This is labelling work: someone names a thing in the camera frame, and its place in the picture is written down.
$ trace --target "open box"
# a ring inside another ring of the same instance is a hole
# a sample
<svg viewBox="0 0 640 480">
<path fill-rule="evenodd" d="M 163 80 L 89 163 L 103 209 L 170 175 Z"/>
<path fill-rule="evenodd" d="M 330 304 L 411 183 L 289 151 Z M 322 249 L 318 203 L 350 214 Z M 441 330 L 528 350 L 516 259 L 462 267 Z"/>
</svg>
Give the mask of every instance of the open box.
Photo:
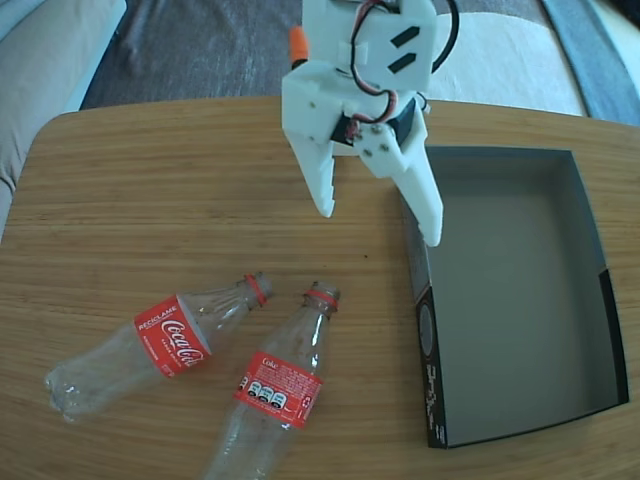
<svg viewBox="0 0 640 480">
<path fill-rule="evenodd" d="M 430 147 L 444 230 L 404 207 L 429 446 L 453 448 L 629 401 L 620 325 L 568 151 Z"/>
</svg>

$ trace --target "coca-cola bottle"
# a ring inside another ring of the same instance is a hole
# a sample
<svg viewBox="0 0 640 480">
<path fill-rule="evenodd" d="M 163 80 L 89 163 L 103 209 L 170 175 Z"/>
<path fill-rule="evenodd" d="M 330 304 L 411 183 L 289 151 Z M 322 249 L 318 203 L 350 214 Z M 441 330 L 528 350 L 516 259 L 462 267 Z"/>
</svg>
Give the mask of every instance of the coca-cola bottle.
<svg viewBox="0 0 640 480">
<path fill-rule="evenodd" d="M 258 273 L 228 288 L 170 297 L 49 372 L 51 406 L 72 422 L 201 363 L 271 293 L 271 283 Z"/>
<path fill-rule="evenodd" d="M 204 480 L 271 475 L 313 407 L 325 366 L 329 319 L 339 291 L 316 282 L 302 307 L 249 363 Z"/>
</svg>

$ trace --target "crushed plastic bottle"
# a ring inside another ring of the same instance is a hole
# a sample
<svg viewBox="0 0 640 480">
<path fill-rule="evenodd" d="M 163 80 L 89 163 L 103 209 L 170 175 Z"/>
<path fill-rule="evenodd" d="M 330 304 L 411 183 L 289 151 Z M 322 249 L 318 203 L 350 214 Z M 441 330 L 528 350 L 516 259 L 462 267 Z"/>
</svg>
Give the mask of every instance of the crushed plastic bottle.
<svg viewBox="0 0 640 480">
<path fill-rule="evenodd" d="M 307 421 L 322 385 L 340 292 L 316 282 L 291 319 L 262 344 L 235 393 L 204 480 L 269 478 Z"/>
<path fill-rule="evenodd" d="M 229 288 L 174 295 L 49 372 L 51 406 L 73 422 L 201 363 L 271 294 L 271 283 L 258 273 Z"/>
</svg>

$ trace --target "black wire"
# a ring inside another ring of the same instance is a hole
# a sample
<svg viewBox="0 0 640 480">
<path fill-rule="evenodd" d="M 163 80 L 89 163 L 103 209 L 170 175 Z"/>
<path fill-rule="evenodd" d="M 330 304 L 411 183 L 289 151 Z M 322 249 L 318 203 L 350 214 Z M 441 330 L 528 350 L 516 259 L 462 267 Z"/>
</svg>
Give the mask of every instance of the black wire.
<svg viewBox="0 0 640 480">
<path fill-rule="evenodd" d="M 447 40 L 442 53 L 436 61 L 433 62 L 433 68 L 431 69 L 431 73 L 436 73 L 436 71 L 442 66 L 445 60 L 451 54 L 453 47 L 458 40 L 458 33 L 460 33 L 460 10 L 458 9 L 458 4 L 456 0 L 447 0 L 449 4 L 449 9 L 451 10 L 451 32 L 449 33 L 449 40 Z"/>
<path fill-rule="evenodd" d="M 380 115 L 378 118 L 375 118 L 373 120 L 359 120 L 362 123 L 368 123 L 368 124 L 372 124 L 372 123 L 380 123 L 381 120 L 384 119 L 384 117 L 389 113 L 389 107 L 391 106 L 391 98 L 394 94 L 393 91 L 391 90 L 380 90 L 378 92 L 370 92 L 369 90 L 367 90 L 364 86 L 362 86 L 362 84 L 360 83 L 360 80 L 358 78 L 358 74 L 356 72 L 356 39 L 358 38 L 358 34 L 360 33 L 360 30 L 362 29 L 362 25 L 364 25 L 364 21 L 367 19 L 367 17 L 369 16 L 369 14 L 375 10 L 376 6 L 380 6 L 385 8 L 387 11 L 391 11 L 389 6 L 384 3 L 384 2 L 380 2 L 378 4 L 376 4 L 375 6 L 372 6 L 371 8 L 369 8 L 369 10 L 367 10 L 364 15 L 362 16 L 362 18 L 360 19 L 360 23 L 358 23 L 358 25 L 356 25 L 355 29 L 353 30 L 353 34 L 351 35 L 351 75 L 353 76 L 353 80 L 355 81 L 356 85 L 358 86 L 358 88 L 360 90 L 362 90 L 364 93 L 366 93 L 367 95 L 371 95 L 372 97 L 379 97 L 381 95 L 387 94 L 389 96 L 389 100 L 387 102 L 387 107 L 384 109 L 384 112 L 382 112 L 382 115 Z"/>
</svg>

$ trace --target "gray sofa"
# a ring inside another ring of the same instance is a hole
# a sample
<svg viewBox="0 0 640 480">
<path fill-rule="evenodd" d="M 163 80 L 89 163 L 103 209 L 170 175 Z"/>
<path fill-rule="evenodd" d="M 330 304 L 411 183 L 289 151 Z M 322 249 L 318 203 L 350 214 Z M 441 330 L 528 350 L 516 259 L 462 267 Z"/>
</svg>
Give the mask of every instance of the gray sofa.
<svg viewBox="0 0 640 480">
<path fill-rule="evenodd" d="M 38 131 L 77 111 L 125 0 L 0 0 L 0 238 Z"/>
</svg>

